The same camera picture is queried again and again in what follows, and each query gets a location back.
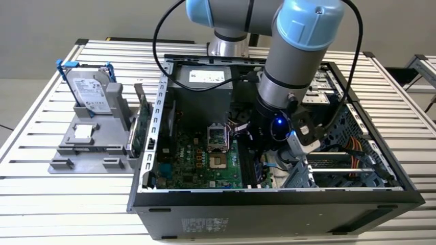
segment workbench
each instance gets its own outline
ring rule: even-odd
[[[206,55],[206,45],[159,43],[165,54]],[[267,48],[251,48],[266,58]],[[346,77],[351,52],[329,52]],[[155,101],[161,71],[151,43],[79,40],[67,61],[111,61],[123,95],[138,106],[134,84]],[[427,203],[358,236],[173,241],[183,243],[436,244],[436,126],[371,53],[362,53],[354,91]],[[138,215],[127,214],[133,175],[51,175],[50,160],[74,118],[74,96],[57,72],[0,150],[0,244],[159,244]]]
[[[436,56],[415,55],[406,68],[414,68],[430,84],[436,88]],[[410,92],[430,92],[427,85],[415,85]]]

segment gray floor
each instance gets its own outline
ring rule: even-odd
[[[49,80],[0,79],[0,124],[15,128]],[[0,146],[11,130],[0,127]]]

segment green circuit board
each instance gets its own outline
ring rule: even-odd
[[[237,141],[227,153],[209,153],[206,137],[193,134],[179,133],[177,144],[171,178],[166,178],[165,184],[167,189],[243,187]]]

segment gray 3d-printed holder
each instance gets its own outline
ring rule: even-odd
[[[126,174],[134,172],[139,158],[127,154],[134,115],[123,99],[123,85],[110,83],[107,100],[113,115],[91,115],[77,107],[77,116],[50,163],[51,174]]]

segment label sticker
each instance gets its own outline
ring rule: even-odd
[[[81,94],[85,106],[94,113],[111,112],[107,97],[103,92],[102,84],[97,79],[75,78],[74,83]]]
[[[230,218],[183,218],[185,232],[225,232]]]
[[[193,70],[190,72],[191,83],[221,83],[225,81],[222,70]]]

